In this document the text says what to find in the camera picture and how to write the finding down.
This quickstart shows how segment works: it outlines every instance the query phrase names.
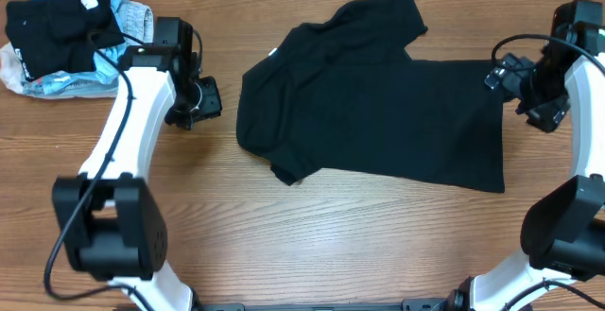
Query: wood grain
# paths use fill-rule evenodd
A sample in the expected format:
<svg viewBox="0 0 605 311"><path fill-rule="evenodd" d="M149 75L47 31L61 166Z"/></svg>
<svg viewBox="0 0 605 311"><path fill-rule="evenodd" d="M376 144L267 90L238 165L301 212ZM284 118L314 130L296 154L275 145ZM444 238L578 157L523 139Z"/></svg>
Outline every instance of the wood grain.
<svg viewBox="0 0 605 311"><path fill-rule="evenodd" d="M199 30L204 74L216 77L225 108L191 132L164 128L150 173L169 229L169 260L203 302L445 296L518 248L529 206L568 175L569 119L544 134L515 115L510 103L503 126L505 194L338 170L284 186L235 140L241 76L290 28L326 21L351 0L138 1L156 16L181 16ZM568 1L416 0L429 32L407 51L415 59L487 59L504 37L547 33L553 10ZM5 19L0 15L2 25ZM509 49L535 59L539 46L519 42ZM50 190L57 175L78 172L111 105L109 99L44 101L0 90L0 310L63 309L42 288L43 265L58 234ZM54 282L65 292L95 285L74 273L63 254ZM579 287L605 299L600 278ZM110 293L67 309L106 310L125 302ZM535 306L591 309L564 291Z"/></svg>

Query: pile of clothes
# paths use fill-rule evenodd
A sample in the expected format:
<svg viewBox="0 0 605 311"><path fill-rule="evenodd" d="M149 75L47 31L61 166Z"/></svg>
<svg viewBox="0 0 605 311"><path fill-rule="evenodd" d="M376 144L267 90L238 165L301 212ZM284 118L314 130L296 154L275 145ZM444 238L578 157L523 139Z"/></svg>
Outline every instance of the pile of clothes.
<svg viewBox="0 0 605 311"><path fill-rule="evenodd" d="M127 46L153 40L153 13L130 0L29 0L7 5L10 43L0 48L0 79L13 92L38 98L117 93L117 62Z"/></svg>

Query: t-shirt sleeve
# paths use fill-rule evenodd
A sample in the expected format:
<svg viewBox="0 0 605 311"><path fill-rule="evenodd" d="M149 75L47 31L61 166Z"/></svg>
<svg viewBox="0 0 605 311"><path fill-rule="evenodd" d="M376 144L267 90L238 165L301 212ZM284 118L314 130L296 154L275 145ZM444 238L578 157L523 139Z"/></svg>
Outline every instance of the t-shirt sleeve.
<svg viewBox="0 0 605 311"><path fill-rule="evenodd" d="M404 48L426 31L414 0L355 0L326 23L302 24L293 34L306 40L305 56L351 64L392 60L393 52L409 60Z"/></svg>
<svg viewBox="0 0 605 311"><path fill-rule="evenodd" d="M237 109L237 142L271 162L275 176L292 184L320 167L291 142L294 88L283 60L268 58L242 80Z"/></svg>

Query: white plastic bag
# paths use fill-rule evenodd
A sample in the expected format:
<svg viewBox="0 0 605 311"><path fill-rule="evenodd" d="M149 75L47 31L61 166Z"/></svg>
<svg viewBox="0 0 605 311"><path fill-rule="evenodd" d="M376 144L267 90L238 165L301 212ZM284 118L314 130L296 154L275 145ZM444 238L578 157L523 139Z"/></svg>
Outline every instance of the white plastic bag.
<svg viewBox="0 0 605 311"><path fill-rule="evenodd" d="M22 95L23 85L21 85L21 76L23 68L21 62L15 55L15 51L10 43L0 48L0 80L4 82L7 88L13 92Z"/></svg>

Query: black cable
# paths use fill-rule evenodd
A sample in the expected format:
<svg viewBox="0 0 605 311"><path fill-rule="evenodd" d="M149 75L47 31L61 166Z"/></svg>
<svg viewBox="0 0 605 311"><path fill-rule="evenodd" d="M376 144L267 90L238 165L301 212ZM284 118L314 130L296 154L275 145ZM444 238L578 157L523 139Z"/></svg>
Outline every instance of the black cable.
<svg viewBox="0 0 605 311"><path fill-rule="evenodd" d="M130 39L131 41L135 41L135 42L139 43L140 45L145 45L145 44L147 44L147 43L145 43L145 42L141 41L140 39L138 39L138 38L136 38L136 37L133 37L133 36L130 36L130 34L125 33L125 32L122 32L122 31L120 31L120 32L115 32L115 31L109 31L109 30L100 30L100 29L99 29L99 30L95 30L95 31L93 31L93 33L92 33L92 35L93 35L93 36L94 36L94 35L97 35L97 34L112 34L112 35L120 35L120 36L122 36L122 37L124 37L124 38Z"/></svg>
<svg viewBox="0 0 605 311"><path fill-rule="evenodd" d="M512 41L517 41L517 40L523 40L523 39L531 39L531 40L545 40L545 41L549 41L551 43L558 43L560 45L563 45L565 47L568 47L574 51L576 51L577 53L581 54L582 56L586 57L592 64L594 64L598 70L601 71L601 73L603 73L603 76L605 76L605 66L603 66L603 64L601 64L600 61L598 61L593 55L591 55L590 53L588 53L588 51L584 50L583 48L574 45L568 41L559 39L559 38L555 38L555 37L551 37L551 36L546 36L543 34L532 34L532 33L527 33L527 34L519 34L519 35L514 35L514 36L510 36L508 38L503 39L502 41L500 41L498 44L496 44L493 47L492 50L492 64L493 66L500 68L500 69L504 69L507 71L512 71L512 72L519 72L519 71L530 71L530 70L534 70L535 69L535 65L529 66L529 67L525 67L525 68L513 68L513 67L509 67L507 65L504 65L502 63L502 61L498 61L495 57L495 54L498 52L498 50L506 43L510 43Z"/></svg>
<svg viewBox="0 0 605 311"><path fill-rule="evenodd" d="M139 43L140 45L146 44L145 42L141 41L140 39L130 36L130 34L128 34L128 33L120 32L120 34L122 35L122 37L128 38L131 41L135 41L135 42Z"/></svg>
<svg viewBox="0 0 605 311"><path fill-rule="evenodd" d="M198 53L198 64L196 65L196 69L195 71L197 72L198 70L201 72L201 37L199 36L199 33L194 29L193 30L193 34L196 35L196 37L198 38L198 44L199 44L199 53Z"/></svg>
<svg viewBox="0 0 605 311"><path fill-rule="evenodd" d="M566 289L567 291L579 296L580 298L584 299L585 301L589 302L590 304L600 308L600 309L604 309L605 310L605 303L604 302L599 302L598 300L594 299L593 297L587 295L586 293L578 290L577 288L568 285L568 284L564 284L561 282L557 282L554 280L544 280L543 282L536 284L528 289L526 289L525 291L519 293L518 295L516 295L512 300L510 300L510 302L507 302L504 305L504 311L509 311L515 304L517 304L518 302L520 302L522 299L524 299L525 297L529 296L530 294L536 292L537 290L541 289L541 288L545 288L548 289L550 286L558 286L561 288Z"/></svg>
<svg viewBox="0 0 605 311"><path fill-rule="evenodd" d="M90 44L91 47L93 47L95 49L96 54L98 54L103 60L105 60L112 67L114 67L117 70L117 72L122 76L124 81L126 82L126 87L128 89L126 109L124 110L124 116L122 117L122 121L120 122L120 125L118 126L118 129L115 132L113 141L112 141L109 149L107 150L107 153L105 154L105 159L103 160L103 163L101 164L98 171L96 172L95 177L91 180L91 183L89 184L86 191L84 191L84 194L82 195L80 201L78 202L78 205L74 209L74 212L71 214L71 216L65 223L62 231L60 232L59 238L57 239L57 242L55 243L53 250L50 252L50 256L48 257L48 261L46 262L46 267L44 269L44 290L46 291L46 294L49 295L50 297L52 297L58 301L66 302L66 301L74 301L74 300L78 300L81 298L94 296L96 294L106 292L109 290L125 289L128 291L129 295L130 294L135 295L136 298L139 300L139 302L141 302L141 304L147 311L153 311L153 308L151 308L151 306L149 305L147 300L143 297L143 295L139 291L137 291L136 288L129 286L129 285L106 285L106 286L96 288L96 289L93 289L90 291L78 293L76 295L64 296L64 295L60 295L57 292L55 292L52 287L52 284L51 284L51 274L52 274L53 266L55 265L55 260L57 259L57 256L59 255L59 251L61 250L61 245L65 241L65 236L69 233L69 230L71 229L71 227L74 223L74 220L76 219L76 216L82 210L82 207L89 203L89 199L93 193L93 190L96 187L96 184L99 182L99 180L101 180L101 177L103 176L103 173L107 169L107 166L112 161L113 153L115 152L115 149L117 148L117 144L120 140L120 137L122 136L122 132L124 131L124 128L126 127L126 123L128 122L128 119L130 116L130 110L132 108L132 100L134 99L134 96L132 95L132 84L130 83L128 76L126 76L126 73L124 73L124 71L121 70L115 62L113 62L109 57L107 57L103 52L101 52L96 47L96 45L93 43L93 40L92 40L92 34L89 34L89 36L88 36L88 43Z"/></svg>

